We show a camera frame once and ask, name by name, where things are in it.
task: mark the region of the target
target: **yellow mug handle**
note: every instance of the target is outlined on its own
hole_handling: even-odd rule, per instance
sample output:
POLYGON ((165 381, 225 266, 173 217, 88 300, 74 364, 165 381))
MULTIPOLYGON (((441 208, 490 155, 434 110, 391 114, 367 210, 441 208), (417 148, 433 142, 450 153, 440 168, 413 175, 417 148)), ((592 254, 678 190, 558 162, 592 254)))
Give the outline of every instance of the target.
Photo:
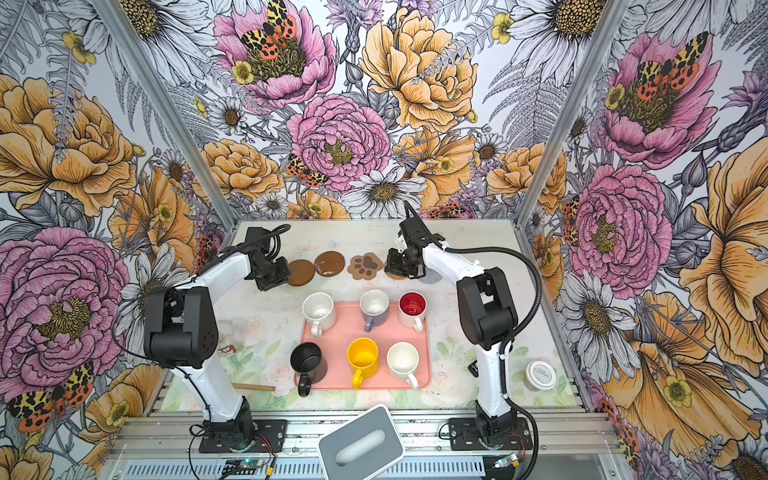
POLYGON ((362 370, 355 370, 355 376, 352 378, 352 387, 355 390, 360 390, 362 387, 362 370))

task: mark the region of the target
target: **wooden stick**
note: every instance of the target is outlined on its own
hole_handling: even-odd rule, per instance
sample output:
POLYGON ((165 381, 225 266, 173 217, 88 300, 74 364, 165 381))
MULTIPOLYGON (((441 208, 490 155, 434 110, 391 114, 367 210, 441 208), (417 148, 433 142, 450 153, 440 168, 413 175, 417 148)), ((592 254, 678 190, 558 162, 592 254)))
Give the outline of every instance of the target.
POLYGON ((275 387, 271 385, 252 385, 250 383, 235 383, 232 386, 239 390, 259 390, 260 392, 274 392, 275 387))

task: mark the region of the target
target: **white mug handle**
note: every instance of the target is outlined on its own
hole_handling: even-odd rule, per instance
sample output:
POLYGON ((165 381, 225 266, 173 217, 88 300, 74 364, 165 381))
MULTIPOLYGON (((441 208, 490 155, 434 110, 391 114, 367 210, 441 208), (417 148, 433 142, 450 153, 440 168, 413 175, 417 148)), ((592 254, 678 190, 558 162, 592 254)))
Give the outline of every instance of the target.
POLYGON ((408 378, 406 379, 406 382, 408 382, 411 385, 411 388, 414 390, 419 389, 419 381, 416 379, 416 377, 412 374, 408 374, 408 378))

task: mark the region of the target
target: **table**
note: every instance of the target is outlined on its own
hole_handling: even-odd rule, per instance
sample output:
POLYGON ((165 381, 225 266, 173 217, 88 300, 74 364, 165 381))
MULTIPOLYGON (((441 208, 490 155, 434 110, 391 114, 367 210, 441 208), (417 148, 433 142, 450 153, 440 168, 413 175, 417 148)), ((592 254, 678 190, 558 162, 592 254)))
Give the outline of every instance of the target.
MULTIPOLYGON (((373 252, 382 261, 395 246, 401 220, 297 220, 241 222, 233 244, 245 239, 248 227, 274 229, 289 223, 291 230, 282 237, 280 255, 288 261, 313 262, 328 250, 344 255, 347 266, 355 255, 373 252)), ((518 250, 512 225, 507 220, 426 220, 433 233, 442 234, 453 247, 507 247, 518 250)), ((480 260, 486 268, 504 270, 512 298, 522 319, 533 301, 533 283, 525 265, 503 253, 467 255, 480 260)), ((474 408, 478 387, 467 370, 475 359, 458 322, 455 286, 447 280, 427 284, 421 280, 393 280, 379 271, 370 281, 354 280, 346 270, 325 278, 315 275, 305 286, 283 285, 259 292, 252 280, 242 280, 214 305, 220 330, 231 330, 237 353, 222 358, 232 382, 274 385, 275 392, 241 391, 253 410, 360 410, 383 403, 390 409, 464 409, 474 408), (390 299, 404 292, 419 291, 429 303, 427 323, 432 367, 432 381, 421 390, 339 390, 313 391, 301 398, 293 382, 289 356, 300 343, 304 319, 301 303, 311 293, 328 293, 335 301, 356 302, 367 290, 382 290, 390 299)), ((575 387, 565 374, 562 361, 541 310, 515 340, 508 362, 508 391, 521 406, 580 405, 575 387), (544 360, 554 367, 556 386, 549 391, 534 390, 524 382, 525 367, 534 360, 544 360)), ((160 411, 199 410, 181 382, 174 379, 163 398, 160 411)))

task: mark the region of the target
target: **paw print coaster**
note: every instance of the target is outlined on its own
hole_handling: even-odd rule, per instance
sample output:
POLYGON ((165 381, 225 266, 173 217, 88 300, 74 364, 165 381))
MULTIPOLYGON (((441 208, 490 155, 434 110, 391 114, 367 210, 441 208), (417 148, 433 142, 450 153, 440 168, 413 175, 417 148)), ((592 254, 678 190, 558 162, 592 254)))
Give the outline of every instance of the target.
POLYGON ((362 256, 352 257, 346 271, 350 272, 355 280, 373 280, 382 268, 384 268, 384 262, 375 253, 368 252, 362 256))

